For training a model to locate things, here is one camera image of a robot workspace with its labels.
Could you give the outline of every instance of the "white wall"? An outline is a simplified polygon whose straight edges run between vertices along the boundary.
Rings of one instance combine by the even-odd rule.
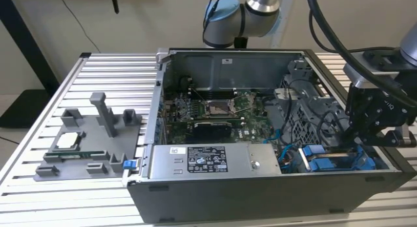
[[[43,89],[33,70],[0,22],[0,95]]]
[[[417,0],[318,0],[325,18],[347,48],[398,46],[417,22]],[[309,31],[307,0],[294,0],[281,42],[282,48],[319,47]],[[331,47],[314,26],[319,40]]]
[[[318,0],[347,47],[395,46],[417,21],[417,0]],[[13,0],[51,67],[61,80],[81,52],[96,52],[60,0]],[[101,52],[152,53],[158,47],[202,47],[202,19],[208,0],[65,0]],[[319,50],[307,27],[306,0],[294,0],[282,48]],[[325,44],[319,29],[318,36]],[[267,48],[270,38],[251,38]]]
[[[96,52],[60,0],[13,0],[60,79],[81,52]],[[156,52],[158,47],[203,47],[202,23],[208,0],[65,0],[101,52]],[[267,48],[255,38],[252,48]]]

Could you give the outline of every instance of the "motherboard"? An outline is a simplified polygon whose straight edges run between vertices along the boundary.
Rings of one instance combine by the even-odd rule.
[[[274,136],[258,92],[224,93],[230,99],[206,99],[203,93],[192,93],[180,93],[164,102],[168,144],[261,144]]]

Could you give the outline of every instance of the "white label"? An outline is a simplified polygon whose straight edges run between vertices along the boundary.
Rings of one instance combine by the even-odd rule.
[[[232,64],[232,59],[222,59],[222,64]]]
[[[184,147],[171,147],[170,154],[184,154]]]

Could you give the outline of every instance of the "black pole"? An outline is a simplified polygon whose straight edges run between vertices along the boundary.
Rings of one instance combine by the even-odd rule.
[[[59,88],[59,82],[12,0],[0,0],[0,19],[44,86],[44,90],[23,91],[0,117],[0,127],[29,128]]]
[[[0,19],[49,96],[59,82],[12,0],[0,0]]]

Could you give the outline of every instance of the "open computer tower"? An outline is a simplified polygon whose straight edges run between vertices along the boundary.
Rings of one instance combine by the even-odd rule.
[[[341,142],[346,96],[310,50],[160,51],[124,177],[144,222],[347,213],[394,191],[416,171],[395,148]]]

